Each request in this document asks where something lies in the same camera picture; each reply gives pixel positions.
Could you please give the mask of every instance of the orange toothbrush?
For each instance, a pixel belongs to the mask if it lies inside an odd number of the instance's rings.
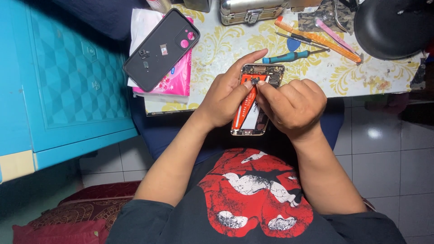
[[[299,31],[299,30],[294,30],[294,28],[293,28],[294,22],[288,23],[288,22],[284,21],[283,16],[277,17],[277,20],[274,22],[274,24],[277,25],[278,27],[288,31],[288,32],[310,38],[310,39],[312,39],[312,40],[314,40],[314,41],[316,41],[316,42],[318,42],[318,43],[320,43],[326,47],[329,47],[330,49],[335,50],[340,55],[347,57],[356,63],[359,63],[362,61],[359,56],[353,54],[352,52],[350,52],[348,50],[345,50],[344,48],[342,48],[336,44],[333,44],[333,43],[327,41],[326,39],[324,39],[324,38],[322,38],[316,34],[303,32],[303,31]]]

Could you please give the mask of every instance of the yellow floral tablecloth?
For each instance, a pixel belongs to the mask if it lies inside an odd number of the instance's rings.
[[[258,21],[254,25],[224,26],[220,22],[218,0],[214,0],[209,13],[190,10],[183,5],[175,7],[183,14],[193,17],[194,25],[201,33],[192,52],[190,98],[187,104],[145,101],[148,115],[196,109],[214,78],[226,72],[245,54],[263,48],[269,50],[267,57],[288,52],[286,38],[274,33],[287,32],[274,25],[275,20]],[[285,14],[284,18],[289,21],[298,20],[297,14],[292,13]],[[317,34],[330,40],[325,32]],[[283,83],[292,79],[311,79],[324,90],[327,97],[410,91],[410,81],[420,65],[422,53],[402,60],[379,60],[363,52],[354,35],[339,35],[358,53],[364,53],[363,64],[357,66],[334,51],[317,53],[306,59],[283,63],[286,67]],[[302,43],[297,51],[304,50],[313,51],[316,48]]]

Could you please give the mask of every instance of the floor tile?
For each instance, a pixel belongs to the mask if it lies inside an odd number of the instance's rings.
[[[93,185],[124,182],[124,174],[122,172],[115,172],[115,173],[82,175],[82,180],[83,180],[83,185],[86,188]]]
[[[336,156],[339,163],[341,163],[342,168],[344,168],[345,172],[347,172],[347,175],[352,180],[352,156],[351,155],[341,155]]]
[[[374,205],[377,212],[385,214],[396,226],[399,223],[399,196],[385,198],[367,198]]]
[[[351,107],[364,107],[365,102],[362,100],[362,97],[354,96],[351,98]]]
[[[141,136],[119,143],[124,171],[149,169],[154,163]]]
[[[125,181],[141,181],[147,172],[147,170],[124,171],[124,179]]]
[[[352,156],[352,179],[364,198],[399,195],[401,152],[356,154]]]
[[[400,195],[433,192],[434,148],[401,151]]]
[[[351,154],[351,108],[345,109],[344,124],[339,130],[338,140],[336,141],[335,155]]]
[[[401,131],[401,150],[434,148],[434,126],[403,121]]]
[[[401,121],[397,115],[352,108],[352,153],[401,149]]]
[[[344,104],[346,108],[351,108],[351,97],[349,96],[344,97]]]
[[[400,196],[399,229],[403,236],[434,234],[434,193]]]
[[[122,171],[121,156],[117,143],[101,148],[93,158],[81,158],[80,170],[83,175]]]
[[[407,244],[433,244],[434,235],[404,237]]]

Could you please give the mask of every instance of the orange battery label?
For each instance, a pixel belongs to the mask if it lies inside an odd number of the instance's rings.
[[[250,81],[252,78],[259,77],[261,80],[265,80],[267,76],[265,75],[249,75],[249,74],[243,74],[241,76],[241,85],[244,82]],[[253,86],[250,93],[246,96],[246,98],[241,102],[237,113],[235,114],[235,118],[233,119],[232,129],[239,129],[244,123],[244,120],[246,119],[247,114],[250,111],[250,108],[252,107],[253,103],[255,102],[256,94],[258,91],[256,90],[256,86]]]

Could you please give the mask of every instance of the black t-shirt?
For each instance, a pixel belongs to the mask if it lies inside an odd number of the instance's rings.
[[[296,172],[255,149],[215,155],[196,169],[176,207],[132,200],[106,244],[405,243],[383,214],[320,215]]]

